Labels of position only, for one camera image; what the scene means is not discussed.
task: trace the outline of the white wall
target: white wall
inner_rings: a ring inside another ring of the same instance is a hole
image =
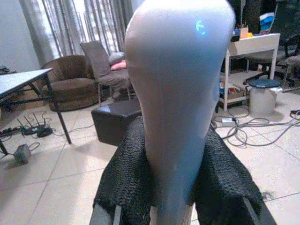
[[[131,0],[133,11],[135,11],[143,2],[144,0]]]
[[[19,0],[0,0],[0,65],[18,72],[40,67]]]

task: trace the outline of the black ottoman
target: black ottoman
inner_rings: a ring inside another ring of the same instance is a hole
[[[91,113],[99,141],[116,146],[125,136],[129,124],[142,115],[137,98],[102,106]]]

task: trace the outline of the chair backrest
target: chair backrest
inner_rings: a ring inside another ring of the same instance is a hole
[[[300,35],[300,0],[277,0],[270,33],[280,33],[280,45],[288,37]]]
[[[51,83],[74,78],[94,79],[93,71],[84,55],[68,55],[54,59],[41,67],[53,68],[54,72],[48,73]],[[41,89],[44,82],[37,82],[37,87]]]
[[[91,64],[94,72],[94,77],[98,78],[105,76],[110,73],[110,65],[108,60],[108,55],[98,41],[91,41],[87,43],[80,44],[88,62]]]

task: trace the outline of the pink cushion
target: pink cushion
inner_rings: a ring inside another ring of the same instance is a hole
[[[126,61],[125,60],[122,60],[121,62],[118,62],[116,64],[113,64],[111,66],[111,71],[114,71],[114,70],[119,70],[119,69],[126,69],[127,68],[127,65],[126,65]]]

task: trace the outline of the white curved object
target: white curved object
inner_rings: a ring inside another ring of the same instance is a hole
[[[146,0],[128,26],[126,61],[157,179],[157,224],[183,222],[234,24],[225,0]]]

